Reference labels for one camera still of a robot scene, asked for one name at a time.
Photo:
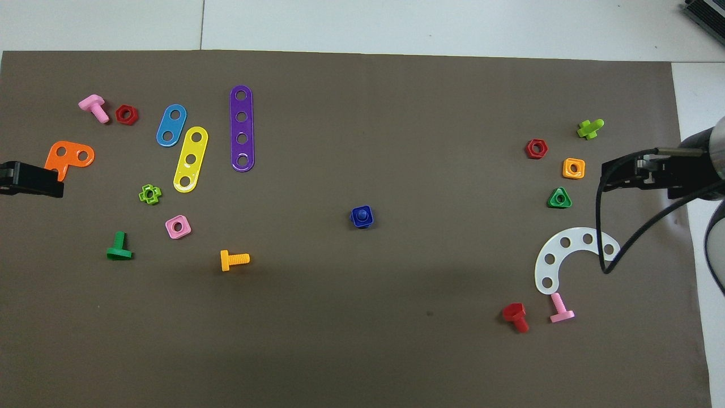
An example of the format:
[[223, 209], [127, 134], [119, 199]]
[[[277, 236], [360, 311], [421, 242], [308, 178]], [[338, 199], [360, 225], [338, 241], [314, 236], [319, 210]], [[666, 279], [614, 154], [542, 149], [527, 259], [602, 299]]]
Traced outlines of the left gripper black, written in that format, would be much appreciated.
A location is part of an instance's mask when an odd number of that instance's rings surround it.
[[2, 163], [1, 194], [3, 196], [15, 196], [17, 193], [63, 197], [64, 183], [58, 179], [57, 171], [23, 162], [7, 161]]

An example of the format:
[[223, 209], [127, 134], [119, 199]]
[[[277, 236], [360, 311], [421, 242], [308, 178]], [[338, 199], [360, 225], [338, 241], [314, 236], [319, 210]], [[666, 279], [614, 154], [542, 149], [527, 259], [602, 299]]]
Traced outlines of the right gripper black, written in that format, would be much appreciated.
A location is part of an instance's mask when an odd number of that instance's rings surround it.
[[[665, 189], [668, 198], [688, 196], [703, 187], [701, 157], [627, 154], [602, 164], [602, 177], [607, 177], [603, 191], [641, 188]], [[642, 171], [646, 171], [642, 184]]]

